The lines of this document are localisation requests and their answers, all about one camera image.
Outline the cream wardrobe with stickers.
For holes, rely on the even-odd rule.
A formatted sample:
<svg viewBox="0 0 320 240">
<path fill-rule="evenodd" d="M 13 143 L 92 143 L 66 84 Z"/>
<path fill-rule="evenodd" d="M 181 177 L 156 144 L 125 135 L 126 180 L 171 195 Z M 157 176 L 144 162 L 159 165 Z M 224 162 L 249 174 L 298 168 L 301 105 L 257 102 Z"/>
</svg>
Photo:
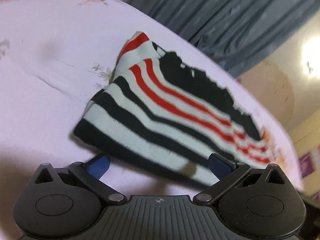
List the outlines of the cream wardrobe with stickers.
<svg viewBox="0 0 320 240">
<path fill-rule="evenodd" d="M 319 201 L 319 111 L 289 132 L 298 156 L 304 193 Z"/>
</svg>

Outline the striped knit children sweater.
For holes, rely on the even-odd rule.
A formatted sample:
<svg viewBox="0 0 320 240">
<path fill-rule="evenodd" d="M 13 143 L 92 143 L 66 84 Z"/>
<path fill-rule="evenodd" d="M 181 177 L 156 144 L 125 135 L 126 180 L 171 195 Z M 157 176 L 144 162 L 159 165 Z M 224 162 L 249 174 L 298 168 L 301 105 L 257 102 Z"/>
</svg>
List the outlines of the striped knit children sweater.
<svg viewBox="0 0 320 240">
<path fill-rule="evenodd" d="M 272 161 L 227 89 L 141 31 L 125 44 L 112 82 L 93 96 L 73 133 L 114 158 L 199 189 L 217 182 L 212 153 L 255 168 Z"/>
</svg>

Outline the cream arched headboard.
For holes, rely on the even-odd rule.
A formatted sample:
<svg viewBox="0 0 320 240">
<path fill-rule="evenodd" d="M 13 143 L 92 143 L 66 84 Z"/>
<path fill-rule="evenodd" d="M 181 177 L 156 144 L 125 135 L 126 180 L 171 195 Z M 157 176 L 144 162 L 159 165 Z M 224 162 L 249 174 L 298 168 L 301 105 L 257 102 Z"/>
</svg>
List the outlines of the cream arched headboard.
<svg viewBox="0 0 320 240">
<path fill-rule="evenodd" d="M 287 126 L 293 116 L 295 96 L 289 78 L 277 64 L 263 60 L 237 80 L 283 127 Z"/>
</svg>

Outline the bright wall lamp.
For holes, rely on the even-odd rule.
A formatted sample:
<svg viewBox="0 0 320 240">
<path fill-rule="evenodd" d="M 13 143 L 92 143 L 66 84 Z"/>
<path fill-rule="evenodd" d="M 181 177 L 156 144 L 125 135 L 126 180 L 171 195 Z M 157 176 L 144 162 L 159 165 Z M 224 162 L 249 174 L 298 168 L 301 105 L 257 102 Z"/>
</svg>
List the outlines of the bright wall lamp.
<svg viewBox="0 0 320 240">
<path fill-rule="evenodd" d="M 300 64 L 305 76 L 311 79 L 319 79 L 320 67 L 320 38 L 311 37 L 306 40 L 301 48 Z"/>
</svg>

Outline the pink floral bed sheet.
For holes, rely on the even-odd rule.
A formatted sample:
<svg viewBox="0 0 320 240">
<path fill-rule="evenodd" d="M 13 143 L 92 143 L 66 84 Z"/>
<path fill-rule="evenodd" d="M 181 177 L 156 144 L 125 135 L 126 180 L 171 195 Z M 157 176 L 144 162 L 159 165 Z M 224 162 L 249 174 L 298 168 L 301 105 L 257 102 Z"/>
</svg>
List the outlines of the pink floral bed sheet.
<svg viewBox="0 0 320 240">
<path fill-rule="evenodd" d="M 279 122 L 236 80 L 175 33 L 119 0 L 1 0 L 1 239 L 18 239 L 12 207 L 41 163 L 63 167 L 94 152 L 71 136 L 137 31 L 227 87 L 266 128 L 303 189 L 295 149 Z"/>
</svg>

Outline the blue grey curtain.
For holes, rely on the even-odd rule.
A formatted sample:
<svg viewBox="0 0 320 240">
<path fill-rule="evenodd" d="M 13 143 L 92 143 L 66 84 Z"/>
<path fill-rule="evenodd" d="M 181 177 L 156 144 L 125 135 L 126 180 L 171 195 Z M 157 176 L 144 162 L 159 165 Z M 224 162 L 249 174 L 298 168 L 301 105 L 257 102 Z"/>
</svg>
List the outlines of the blue grey curtain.
<svg viewBox="0 0 320 240">
<path fill-rule="evenodd" d="M 319 0 L 124 0 L 238 77 L 319 11 Z"/>
</svg>

